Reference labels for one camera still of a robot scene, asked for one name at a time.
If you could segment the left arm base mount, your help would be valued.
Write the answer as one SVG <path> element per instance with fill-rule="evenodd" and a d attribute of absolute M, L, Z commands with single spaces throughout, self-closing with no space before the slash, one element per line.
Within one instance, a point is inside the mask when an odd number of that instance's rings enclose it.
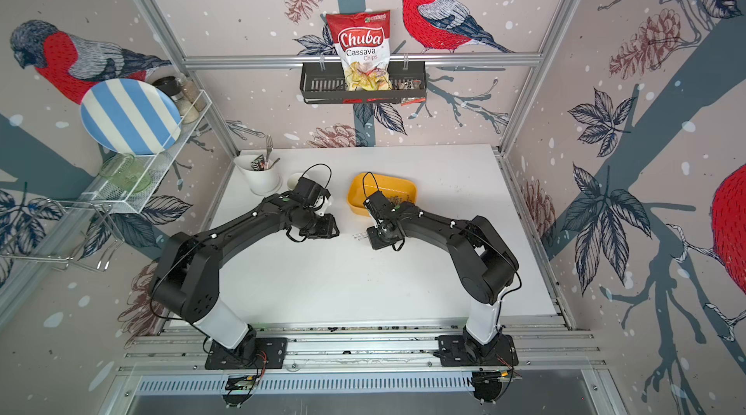
<path fill-rule="evenodd" d="M 268 370 L 283 368 L 289 341 L 285 337 L 258 337 L 249 327 L 235 349 L 227 349 L 214 341 L 207 351 L 206 370 L 238 370 L 225 383 L 223 401 L 227 408 L 240 408 L 258 389 Z"/>

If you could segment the yellow plastic storage box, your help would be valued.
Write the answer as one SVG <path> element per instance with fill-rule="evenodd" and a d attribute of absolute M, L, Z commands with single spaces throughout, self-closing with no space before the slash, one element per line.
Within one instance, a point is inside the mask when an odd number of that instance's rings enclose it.
<path fill-rule="evenodd" d="M 347 196 L 351 211 L 357 215 L 367 216 L 368 211 L 364 202 L 378 191 L 394 204 L 417 201 L 417 187 L 410 180 L 365 172 L 357 175 L 351 183 Z"/>

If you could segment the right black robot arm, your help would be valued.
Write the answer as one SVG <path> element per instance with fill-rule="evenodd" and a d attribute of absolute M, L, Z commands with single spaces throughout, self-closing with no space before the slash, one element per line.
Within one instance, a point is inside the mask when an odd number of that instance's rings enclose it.
<path fill-rule="evenodd" d="M 395 204 L 380 191 L 369 195 L 363 206 L 374 222 L 367 230 L 374 250 L 400 251 L 407 240 L 417 239 L 450 255 L 472 299 L 465 332 L 478 345 L 493 343 L 500 333 L 503 300 L 523 283 L 515 255 L 492 223 L 483 216 L 447 218 L 408 201 Z"/>

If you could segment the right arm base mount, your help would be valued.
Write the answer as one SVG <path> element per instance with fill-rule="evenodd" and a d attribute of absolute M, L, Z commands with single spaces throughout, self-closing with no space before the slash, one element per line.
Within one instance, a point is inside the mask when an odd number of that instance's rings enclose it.
<path fill-rule="evenodd" d="M 477 341 L 466 329 L 461 335 L 439 335 L 433 353 L 444 368 L 477 368 L 471 374 L 474 398 L 496 403 L 512 384 L 519 364 L 514 339 L 498 330 L 487 343 Z"/>

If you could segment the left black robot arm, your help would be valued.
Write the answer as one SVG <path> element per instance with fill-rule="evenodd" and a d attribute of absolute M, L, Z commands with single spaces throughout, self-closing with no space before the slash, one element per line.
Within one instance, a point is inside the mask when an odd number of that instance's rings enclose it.
<path fill-rule="evenodd" d="M 161 252 L 150 298 L 238 359 L 256 353 L 256 331 L 221 299 L 221 268 L 267 236 L 285 232 L 295 243 L 332 239 L 336 220 L 322 208 L 327 187 L 302 177 L 295 188 L 266 197 L 246 214 L 213 230 L 171 236 Z"/>

